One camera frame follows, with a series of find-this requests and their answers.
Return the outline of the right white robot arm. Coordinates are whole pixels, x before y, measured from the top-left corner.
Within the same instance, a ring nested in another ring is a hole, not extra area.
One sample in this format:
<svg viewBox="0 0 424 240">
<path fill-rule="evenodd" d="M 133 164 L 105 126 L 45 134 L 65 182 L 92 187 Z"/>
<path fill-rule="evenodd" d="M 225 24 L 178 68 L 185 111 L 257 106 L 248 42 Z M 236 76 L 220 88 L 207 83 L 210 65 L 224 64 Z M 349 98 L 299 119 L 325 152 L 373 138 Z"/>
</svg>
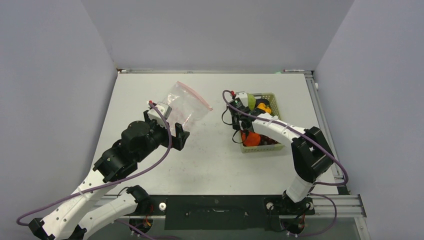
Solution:
<svg viewBox="0 0 424 240">
<path fill-rule="evenodd" d="M 227 105 L 240 129 L 291 147 L 296 175 L 283 193 L 282 207 L 289 214 L 297 213 L 317 179 L 334 163 L 334 156 L 322 131 L 315 126 L 302 128 L 290 125 L 260 108 L 250 110 L 240 98 L 233 99 Z"/>
</svg>

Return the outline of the orange tangerine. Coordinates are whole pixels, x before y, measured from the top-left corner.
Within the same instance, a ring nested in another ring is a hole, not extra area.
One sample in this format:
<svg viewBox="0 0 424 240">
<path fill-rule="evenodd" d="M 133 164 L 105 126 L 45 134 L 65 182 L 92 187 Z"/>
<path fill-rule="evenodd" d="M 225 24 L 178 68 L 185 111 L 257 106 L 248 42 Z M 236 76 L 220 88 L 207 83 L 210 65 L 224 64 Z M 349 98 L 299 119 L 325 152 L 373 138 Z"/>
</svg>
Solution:
<svg viewBox="0 0 424 240">
<path fill-rule="evenodd" d="M 245 147 L 256 147 L 261 144 L 261 135 L 251 131 L 241 133 L 241 142 Z"/>
</svg>

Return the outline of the beige plastic basket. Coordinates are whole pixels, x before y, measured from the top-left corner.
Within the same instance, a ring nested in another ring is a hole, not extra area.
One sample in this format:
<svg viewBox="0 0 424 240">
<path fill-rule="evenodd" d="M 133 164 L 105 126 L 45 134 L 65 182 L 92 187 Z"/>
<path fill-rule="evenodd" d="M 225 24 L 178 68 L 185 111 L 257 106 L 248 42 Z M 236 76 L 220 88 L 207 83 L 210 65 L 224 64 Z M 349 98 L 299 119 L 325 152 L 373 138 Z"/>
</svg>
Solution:
<svg viewBox="0 0 424 240">
<path fill-rule="evenodd" d="M 275 95 L 271 92 L 265 93 L 251 93 L 255 96 L 256 99 L 267 99 L 269 100 L 269 106 L 272 110 L 272 116 L 278 116 L 279 119 L 282 119 L 282 115 L 280 114 L 280 108 L 278 106 L 277 99 Z M 284 147 L 283 144 L 278 143 L 274 145 L 259 145 L 259 146 L 244 146 L 243 144 L 240 146 L 241 152 L 246 153 L 256 153 L 256 152 L 269 152 L 269 151 L 279 151 Z"/>
</svg>

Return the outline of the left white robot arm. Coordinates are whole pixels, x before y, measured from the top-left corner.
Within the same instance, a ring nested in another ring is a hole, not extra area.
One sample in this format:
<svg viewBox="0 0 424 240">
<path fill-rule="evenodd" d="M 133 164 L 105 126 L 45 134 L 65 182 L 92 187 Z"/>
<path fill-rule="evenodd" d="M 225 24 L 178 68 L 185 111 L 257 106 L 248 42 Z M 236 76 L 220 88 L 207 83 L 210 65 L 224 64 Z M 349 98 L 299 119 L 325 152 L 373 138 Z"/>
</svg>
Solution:
<svg viewBox="0 0 424 240">
<path fill-rule="evenodd" d="M 53 212 L 34 218 L 28 227 L 41 240 L 86 240 L 90 234 L 121 216 L 143 215 L 152 210 L 150 195 L 139 185 L 130 186 L 121 196 L 91 210 L 106 193 L 123 182 L 159 146 L 182 150 L 190 136 L 180 123 L 175 135 L 169 133 L 167 116 L 146 110 L 144 120 L 131 122 L 111 148 L 97 160 L 87 177 Z"/>
</svg>

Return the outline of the clear zip top bag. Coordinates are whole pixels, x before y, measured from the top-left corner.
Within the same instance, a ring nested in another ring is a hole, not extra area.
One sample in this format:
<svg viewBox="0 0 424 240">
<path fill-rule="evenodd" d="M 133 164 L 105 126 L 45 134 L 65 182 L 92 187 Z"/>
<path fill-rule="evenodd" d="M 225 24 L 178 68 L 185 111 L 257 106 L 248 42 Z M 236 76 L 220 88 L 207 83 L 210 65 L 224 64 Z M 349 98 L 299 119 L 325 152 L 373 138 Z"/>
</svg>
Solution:
<svg viewBox="0 0 424 240">
<path fill-rule="evenodd" d="M 164 95 L 162 102 L 171 107 L 167 122 L 173 135 L 176 133 L 176 123 L 181 124 L 183 130 L 189 132 L 213 110 L 199 93 L 180 81 L 177 81 Z"/>
</svg>

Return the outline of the green cabbage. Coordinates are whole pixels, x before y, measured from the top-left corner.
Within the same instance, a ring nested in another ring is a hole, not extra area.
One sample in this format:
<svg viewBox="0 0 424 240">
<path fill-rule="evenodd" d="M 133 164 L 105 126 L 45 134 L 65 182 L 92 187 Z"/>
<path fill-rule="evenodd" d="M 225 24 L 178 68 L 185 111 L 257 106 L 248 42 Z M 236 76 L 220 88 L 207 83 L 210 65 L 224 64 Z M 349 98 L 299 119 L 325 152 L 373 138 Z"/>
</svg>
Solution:
<svg viewBox="0 0 424 240">
<path fill-rule="evenodd" d="M 255 109 L 256 101 L 257 100 L 253 94 L 250 94 L 250 93 L 247 94 L 247 106 L 251 111 Z"/>
</svg>

